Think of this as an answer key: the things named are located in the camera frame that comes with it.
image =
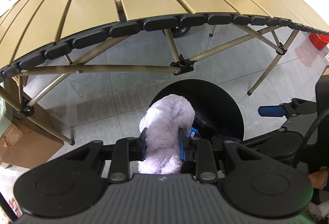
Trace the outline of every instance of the black bin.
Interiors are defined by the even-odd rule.
[[[213,136],[226,136],[243,140],[244,125],[239,107],[221,87],[208,81],[186,79],[162,89],[150,106],[170,94],[186,98],[195,110],[193,127],[201,137],[211,140]]]

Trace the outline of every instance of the caster wheel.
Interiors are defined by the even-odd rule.
[[[187,34],[190,29],[191,27],[176,27],[175,29],[170,29],[170,30],[173,38],[180,38],[183,37],[185,34]]]

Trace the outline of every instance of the screw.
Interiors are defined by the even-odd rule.
[[[122,181],[126,178],[126,175],[121,172],[116,172],[110,175],[110,179],[113,181]]]
[[[216,174],[213,172],[202,172],[200,174],[200,178],[203,180],[214,180],[216,178]]]

